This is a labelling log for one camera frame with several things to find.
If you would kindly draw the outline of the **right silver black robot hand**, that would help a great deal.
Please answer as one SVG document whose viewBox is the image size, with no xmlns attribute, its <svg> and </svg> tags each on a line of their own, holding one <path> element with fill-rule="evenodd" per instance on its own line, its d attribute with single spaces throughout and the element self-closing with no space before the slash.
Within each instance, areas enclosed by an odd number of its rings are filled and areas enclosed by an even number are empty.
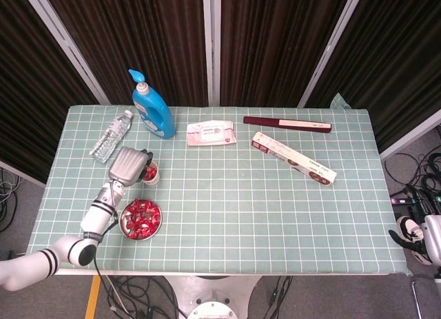
<svg viewBox="0 0 441 319">
<path fill-rule="evenodd" d="M 398 232 L 390 229 L 389 235 L 423 265 L 440 266 L 440 215 L 428 215 L 417 224 L 409 216 L 401 216 L 396 222 Z"/>
</svg>

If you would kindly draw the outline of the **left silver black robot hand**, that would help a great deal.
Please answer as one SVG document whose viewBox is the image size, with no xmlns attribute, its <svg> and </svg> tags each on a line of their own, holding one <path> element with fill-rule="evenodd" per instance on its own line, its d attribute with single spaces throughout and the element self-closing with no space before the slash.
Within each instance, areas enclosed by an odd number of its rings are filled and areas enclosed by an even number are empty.
<svg viewBox="0 0 441 319">
<path fill-rule="evenodd" d="M 111 181 L 118 181 L 125 187 L 140 182 L 146 174 L 145 167 L 152 162 L 153 153 L 123 146 L 111 165 L 108 176 Z"/>
</svg>

